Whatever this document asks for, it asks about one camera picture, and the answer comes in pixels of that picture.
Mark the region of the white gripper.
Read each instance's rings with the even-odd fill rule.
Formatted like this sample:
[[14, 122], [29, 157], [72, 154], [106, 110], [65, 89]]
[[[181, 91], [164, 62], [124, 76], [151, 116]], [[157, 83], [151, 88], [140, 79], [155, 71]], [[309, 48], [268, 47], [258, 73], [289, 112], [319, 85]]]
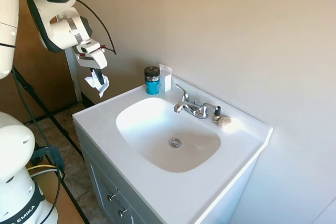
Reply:
[[107, 66], [104, 49], [97, 49], [88, 54], [76, 54], [76, 58], [80, 66], [94, 68], [91, 71], [92, 75], [98, 78], [101, 85], [104, 85], [104, 78], [101, 72], [101, 69]]

